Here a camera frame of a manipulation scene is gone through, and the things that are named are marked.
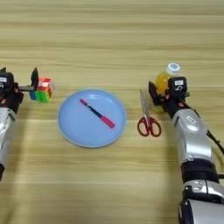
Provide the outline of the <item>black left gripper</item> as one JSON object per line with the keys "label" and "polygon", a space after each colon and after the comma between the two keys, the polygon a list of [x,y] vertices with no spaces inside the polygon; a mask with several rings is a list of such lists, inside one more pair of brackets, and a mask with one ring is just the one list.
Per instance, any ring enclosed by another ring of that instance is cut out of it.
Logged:
{"label": "black left gripper", "polygon": [[[5,73],[6,67],[0,69],[0,73]],[[0,108],[11,109],[14,113],[18,112],[19,105],[24,99],[24,92],[36,91],[39,84],[39,72],[35,67],[31,74],[30,86],[19,86],[14,84],[12,88],[0,88]]]}

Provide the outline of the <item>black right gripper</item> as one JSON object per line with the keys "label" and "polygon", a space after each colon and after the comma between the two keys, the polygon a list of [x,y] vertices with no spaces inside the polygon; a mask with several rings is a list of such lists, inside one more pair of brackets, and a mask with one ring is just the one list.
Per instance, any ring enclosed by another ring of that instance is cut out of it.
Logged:
{"label": "black right gripper", "polygon": [[149,93],[150,97],[152,98],[153,104],[155,106],[161,107],[163,111],[169,115],[170,118],[173,118],[174,115],[181,109],[189,109],[189,106],[186,103],[186,97],[190,96],[188,92],[179,97],[168,95],[168,97],[165,98],[164,96],[161,96],[157,93],[155,84],[150,81]]}

